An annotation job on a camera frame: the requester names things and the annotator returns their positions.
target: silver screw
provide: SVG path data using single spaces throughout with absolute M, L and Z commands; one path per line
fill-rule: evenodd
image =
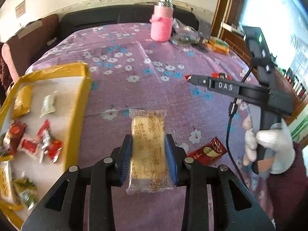
M 191 157 L 186 157 L 184 160 L 186 163 L 193 163 L 193 158 Z
M 73 165 L 73 166 L 70 166 L 70 168 L 68 169 L 70 172 L 75 172 L 77 171 L 78 167 Z
M 104 163 L 108 164 L 108 163 L 112 163 L 112 158 L 111 157 L 106 157 L 104 159 Z
M 224 164 L 220 165 L 219 168 L 220 168 L 221 171 L 224 171 L 224 172 L 229 169 L 229 167 L 227 165 L 224 165 Z

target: black cable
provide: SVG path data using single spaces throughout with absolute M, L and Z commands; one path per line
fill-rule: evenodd
M 243 79 L 242 79 L 241 82 L 245 82 L 245 81 L 246 81 L 246 79 L 247 79 L 247 77 L 250 75 L 252 69 L 253 69 L 253 67 L 251 66 L 251 67 L 249 68 L 249 70 L 247 71 L 246 75 L 243 77 Z M 237 106 L 237 104 L 236 104 L 237 100 L 238 100 L 237 98 L 234 98 L 233 103 L 231 102 L 231 103 L 230 103 L 230 106 L 229 106 L 229 122 L 228 122 L 227 135 L 226 135 L 226 148 L 227 148 L 227 152 L 228 152 L 228 155 L 229 155 L 229 157 L 230 157 L 230 160 L 231 160 L 233 166 L 235 167 L 236 171 L 238 172 L 238 175 L 239 175 L 239 177 L 240 177 L 242 183 L 243 183 L 244 186 L 248 189 L 248 187 L 247 187 L 247 185 L 246 185 L 246 183 L 245 183 L 245 180 L 244 180 L 244 178 L 243 178 L 243 176 L 242 176 L 242 173 L 241 173 L 241 171 L 239 170 L 238 166 L 236 165 L 236 163 L 235 163 L 235 161 L 234 161 L 234 159 L 233 159 L 233 157 L 232 157 L 232 155 L 231 155 L 231 152 L 230 152 L 230 150 L 229 150 L 229 135 L 230 135 L 230 128 L 231 128 L 232 118 L 233 118 L 233 116 L 236 114 L 236 111 L 237 111 L 237 109 L 238 109 L 238 106 Z

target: green snack package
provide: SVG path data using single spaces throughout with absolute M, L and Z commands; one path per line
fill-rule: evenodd
M 20 179 L 14 180 L 13 185 L 22 203 L 28 210 L 32 209 L 38 202 L 37 188 L 33 181 L 23 176 Z

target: brown chair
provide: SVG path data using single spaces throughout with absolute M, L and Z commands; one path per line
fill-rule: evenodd
M 2 57 L 16 83 L 30 67 L 31 60 L 55 36 L 58 15 L 52 14 L 18 31 L 2 46 Z

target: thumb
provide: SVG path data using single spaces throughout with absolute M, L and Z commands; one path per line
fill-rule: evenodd
M 285 151 L 293 147 L 292 140 L 280 129 L 260 130 L 256 134 L 256 141 L 263 147 L 274 151 Z

